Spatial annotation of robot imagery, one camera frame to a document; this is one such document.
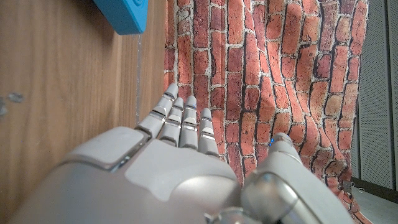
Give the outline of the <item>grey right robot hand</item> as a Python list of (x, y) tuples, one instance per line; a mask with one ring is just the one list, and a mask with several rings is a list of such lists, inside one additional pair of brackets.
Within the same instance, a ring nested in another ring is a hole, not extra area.
[(135, 127), (69, 152), (11, 223), (351, 223), (338, 197), (275, 134), (239, 182), (219, 159), (211, 112), (169, 85)]

